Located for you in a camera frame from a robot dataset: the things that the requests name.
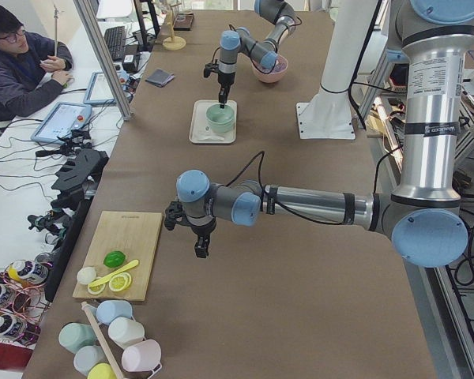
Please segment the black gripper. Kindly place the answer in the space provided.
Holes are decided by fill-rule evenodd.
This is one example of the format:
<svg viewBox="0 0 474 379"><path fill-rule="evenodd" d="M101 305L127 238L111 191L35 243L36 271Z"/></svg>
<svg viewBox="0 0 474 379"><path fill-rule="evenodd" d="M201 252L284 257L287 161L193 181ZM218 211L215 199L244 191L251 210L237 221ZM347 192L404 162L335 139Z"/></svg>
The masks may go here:
<svg viewBox="0 0 474 379"><path fill-rule="evenodd" d="M209 256L210 236L216 229L216 221L211 220L203 226L190 226L192 232L197 236L197 241L194 244L194 252L198 258L207 258Z"/></svg>
<svg viewBox="0 0 474 379"><path fill-rule="evenodd" d="M220 107L224 108L228 101L228 96L231 90L231 86L234 84L234 74L219 72L218 83L220 84L218 100L220 103Z"/></svg>

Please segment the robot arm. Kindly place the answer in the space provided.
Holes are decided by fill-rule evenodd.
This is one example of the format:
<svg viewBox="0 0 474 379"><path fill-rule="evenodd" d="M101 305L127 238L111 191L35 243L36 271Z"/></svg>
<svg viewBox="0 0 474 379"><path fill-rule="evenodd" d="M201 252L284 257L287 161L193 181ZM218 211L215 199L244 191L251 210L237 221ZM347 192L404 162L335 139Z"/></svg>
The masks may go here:
<svg viewBox="0 0 474 379"><path fill-rule="evenodd" d="M303 139L354 139L350 120L351 86L382 1L343 1L319 84L310 102L297 103ZM286 1L255 1L254 11L274 25L264 41L247 28L222 32L219 60L205 65L204 77L218 75L217 105L226 105L234 84L238 54L266 69L276 63L279 46L301 25ZM468 232L458 215L461 197L453 189L453 165L463 89L465 53L474 44L474 1L392 1L387 43L408 60L402 168L391 194L330 193L263 186L255 155L227 185L189 170L176 182L176 201L164 225L188 226L197 235L197 257L209 255L216 219L253 226L258 212L288 212L325 225L360 225L386 235L393 248L414 265L433 268L458 259ZM262 155L258 182L232 184Z"/></svg>
<svg viewBox="0 0 474 379"><path fill-rule="evenodd" d="M286 1L256 1L254 11L269 21L274 29L261 42L252 37L244 27L222 32L219 58L205 67L204 75L217 73L220 84L218 101L221 108L226 105L235 81L238 56L244 54L265 70L273 69L282 40L293 33L298 24L294 9Z"/></svg>

